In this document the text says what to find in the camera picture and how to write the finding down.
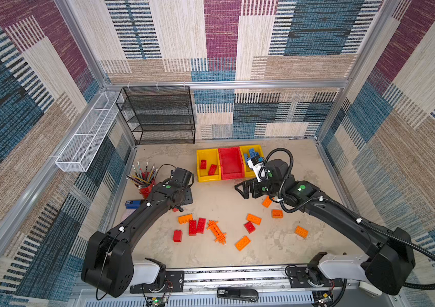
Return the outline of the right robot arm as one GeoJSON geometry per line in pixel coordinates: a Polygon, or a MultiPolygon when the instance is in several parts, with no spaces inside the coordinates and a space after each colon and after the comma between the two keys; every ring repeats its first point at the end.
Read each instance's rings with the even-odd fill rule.
{"type": "Polygon", "coordinates": [[[359,247],[361,256],[333,255],[319,252],[304,270],[308,283],[321,287],[328,281],[356,280],[372,285],[388,295],[397,295],[403,287],[416,290],[435,290],[435,282],[419,284],[408,282],[416,266],[415,252],[435,263],[435,255],[413,243],[405,230],[390,230],[366,220],[341,203],[330,198],[316,185],[296,180],[292,174],[294,158],[286,148],[289,162],[262,157],[254,150],[244,154],[244,162],[255,174],[254,179],[235,186],[245,199],[266,196],[280,205],[285,213],[306,213],[329,225],[359,247]]]}

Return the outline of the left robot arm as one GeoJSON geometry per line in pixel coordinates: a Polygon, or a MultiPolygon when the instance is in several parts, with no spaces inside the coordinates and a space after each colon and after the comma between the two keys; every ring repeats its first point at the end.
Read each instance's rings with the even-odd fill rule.
{"type": "Polygon", "coordinates": [[[95,232],[88,240],[81,280],[114,298],[132,287],[162,290],[167,284],[166,266],[152,258],[134,262],[132,252],[161,216],[173,209],[183,211],[193,183],[193,173],[176,168],[129,217],[106,233],[95,232]]]}

